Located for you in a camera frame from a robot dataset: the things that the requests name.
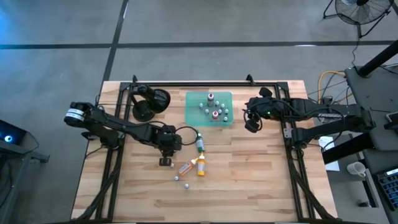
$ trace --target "blue light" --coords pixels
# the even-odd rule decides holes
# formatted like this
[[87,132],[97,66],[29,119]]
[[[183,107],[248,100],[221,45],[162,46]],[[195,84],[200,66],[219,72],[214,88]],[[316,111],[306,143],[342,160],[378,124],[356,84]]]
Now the blue light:
[[4,138],[5,142],[11,142],[12,141],[12,137],[11,136],[6,136]]

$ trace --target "blue object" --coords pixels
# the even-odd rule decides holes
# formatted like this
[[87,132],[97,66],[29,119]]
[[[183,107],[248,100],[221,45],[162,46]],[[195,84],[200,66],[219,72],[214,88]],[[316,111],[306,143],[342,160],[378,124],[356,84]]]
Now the blue object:
[[4,138],[5,142],[11,142],[12,141],[12,137],[11,136],[6,136]]
[[[213,106],[208,106],[207,96],[209,93],[214,95]],[[231,126],[234,121],[233,105],[231,92],[201,92],[191,91],[187,92],[185,97],[185,123],[189,126]],[[218,115],[218,119],[213,119],[214,111],[222,110]],[[228,109],[228,114],[225,115],[225,109]]]

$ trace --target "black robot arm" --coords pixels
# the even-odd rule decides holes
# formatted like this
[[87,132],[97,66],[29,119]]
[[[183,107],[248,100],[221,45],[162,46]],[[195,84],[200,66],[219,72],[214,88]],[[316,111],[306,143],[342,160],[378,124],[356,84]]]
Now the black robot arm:
[[181,150],[182,146],[181,136],[175,133],[174,126],[134,124],[107,114],[91,103],[72,102],[64,122],[69,126],[89,130],[110,149],[115,149],[122,144],[121,133],[128,134],[142,144],[159,149],[162,153],[162,158],[159,160],[161,166],[171,165],[171,159],[168,157],[172,157],[175,151]]
[[312,139],[342,131],[366,132],[374,127],[370,113],[359,105],[326,105],[308,99],[275,99],[271,91],[261,88],[261,98],[250,98],[244,113],[245,127],[255,133],[262,127],[261,118],[282,122],[304,121],[310,118],[337,119],[314,128],[284,129],[292,146],[305,147]]

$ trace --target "fan grille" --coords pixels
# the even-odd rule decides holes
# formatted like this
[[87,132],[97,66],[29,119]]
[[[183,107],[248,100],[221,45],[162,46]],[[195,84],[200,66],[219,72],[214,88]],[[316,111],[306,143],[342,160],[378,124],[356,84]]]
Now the fan grille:
[[349,24],[363,25],[384,15],[394,0],[335,0],[335,2],[336,12],[341,20]]

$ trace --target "keyboard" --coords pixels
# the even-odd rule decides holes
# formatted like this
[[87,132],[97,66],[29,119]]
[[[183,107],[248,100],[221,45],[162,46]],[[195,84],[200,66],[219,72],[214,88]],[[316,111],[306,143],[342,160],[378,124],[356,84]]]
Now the keyboard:
[[391,210],[398,210],[398,168],[377,175]]

